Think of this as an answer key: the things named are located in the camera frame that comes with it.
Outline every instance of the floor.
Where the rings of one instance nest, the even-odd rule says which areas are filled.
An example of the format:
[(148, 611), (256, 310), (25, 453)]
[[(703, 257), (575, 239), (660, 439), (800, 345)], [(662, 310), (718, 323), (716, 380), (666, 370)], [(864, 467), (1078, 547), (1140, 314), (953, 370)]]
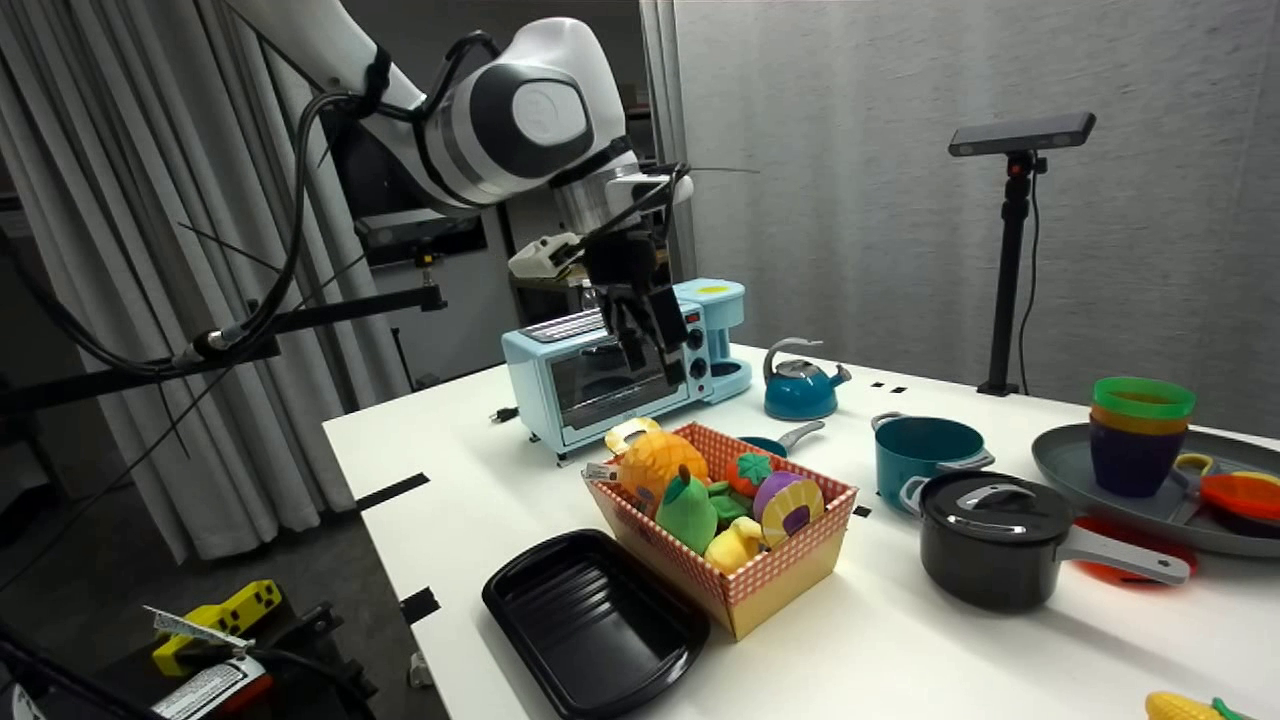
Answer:
[(0, 625), (93, 674), (150, 640), (138, 604), (186, 611), (260, 577), (273, 577), (296, 611), (327, 604), (343, 620), (331, 640), (364, 667), (378, 720), (447, 717), (431, 686), (408, 683), (410, 630), (356, 515), (244, 559), (176, 568), (135, 490), (53, 504), (0, 547)]

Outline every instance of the wicker basket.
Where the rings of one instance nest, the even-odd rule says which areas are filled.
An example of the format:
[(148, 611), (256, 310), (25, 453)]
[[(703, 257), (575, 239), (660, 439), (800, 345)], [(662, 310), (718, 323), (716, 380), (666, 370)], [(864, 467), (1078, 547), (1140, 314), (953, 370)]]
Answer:
[[(752, 453), (752, 442), (718, 436), (703, 422), (677, 426), (692, 448), (707, 457), (711, 476), (731, 476), (736, 457)], [(774, 461), (774, 467), (813, 476), (822, 490), (827, 510), (790, 536), (785, 547), (764, 553), (736, 568), (731, 577), (716, 573), (707, 559), (673, 538), (657, 520), (637, 510), (621, 486), (586, 479), (611, 536), (666, 582), (677, 582), (692, 604), (698, 604), (718, 629), (736, 640), (758, 629), (771, 611), (790, 604), (815, 581), (832, 577), (848, 510), (856, 501), (852, 483), (835, 483), (813, 467)]]

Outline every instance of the pot handle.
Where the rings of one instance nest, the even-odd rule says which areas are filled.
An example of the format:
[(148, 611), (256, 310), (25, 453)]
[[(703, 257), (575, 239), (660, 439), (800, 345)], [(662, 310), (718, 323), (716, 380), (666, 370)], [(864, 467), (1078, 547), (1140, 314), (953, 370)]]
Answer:
[(785, 432), (785, 436), (774, 439), (774, 442), (785, 442), (778, 457), (790, 457), (790, 448), (794, 448), (804, 436), (821, 432), (821, 426), (822, 426), (822, 418), (813, 418), (813, 422), (800, 422), (800, 426)]
[(956, 507), (975, 510), (992, 494), (1030, 494), (1030, 490), (1019, 483), (982, 483), (982, 486), (956, 494)]
[(972, 473), (972, 467), (987, 467), (987, 465), (997, 465), (997, 457), (992, 453), (972, 453), (972, 457), (964, 457), (964, 461), (942, 461), (942, 465), (937, 465), (940, 473)]
[(919, 501), (924, 501), (924, 486), (940, 476), (940, 473), (975, 473), (975, 467), (987, 467), (997, 465), (992, 453), (975, 453), (975, 457), (964, 457), (964, 461), (946, 461), (946, 465), (937, 465), (931, 476), (908, 476), (904, 486), (897, 490), (897, 501), (912, 510), (919, 510)]
[(771, 380), (771, 355), (785, 353), (785, 348), (821, 348), (822, 339), (807, 339), (807, 334), (785, 334), (774, 345), (767, 345), (764, 353), (764, 380)]
[(1095, 559), (1154, 582), (1183, 582), (1192, 577), (1192, 562), (1178, 555), (1164, 555), (1140, 543), (1119, 543), (1078, 524), (1070, 524), (1069, 538), (1061, 543), (1061, 559)]

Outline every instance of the yellow tool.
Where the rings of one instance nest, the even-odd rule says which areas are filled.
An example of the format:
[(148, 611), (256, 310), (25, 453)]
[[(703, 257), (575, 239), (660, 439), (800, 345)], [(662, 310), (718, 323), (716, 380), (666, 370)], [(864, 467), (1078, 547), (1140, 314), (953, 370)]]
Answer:
[[(200, 629), (244, 634), (278, 604), (284, 604), (284, 593), (277, 581), (252, 581), (221, 604), (191, 607), (186, 620)], [(195, 667), (184, 665), (184, 651), (191, 651), (191, 643), (195, 643), (191, 634), (169, 634), (158, 646), (150, 646), (150, 665), (158, 667), (158, 674), (191, 674)]]
[(1211, 702), (1201, 702), (1178, 691), (1152, 691), (1148, 695), (1148, 720), (1248, 720), (1236, 708), (1228, 708), (1221, 695)]

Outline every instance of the wall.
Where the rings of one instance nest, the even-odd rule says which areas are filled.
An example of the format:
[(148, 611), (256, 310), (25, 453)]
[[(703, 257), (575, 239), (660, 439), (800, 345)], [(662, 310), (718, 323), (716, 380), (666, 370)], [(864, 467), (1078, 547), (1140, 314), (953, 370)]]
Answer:
[(752, 286), (742, 339), (982, 380), (1005, 161), (953, 127), (1095, 113), (1038, 178), (1030, 391), (1148, 370), (1201, 418), (1280, 432), (1277, 0), (666, 5), (697, 273)]

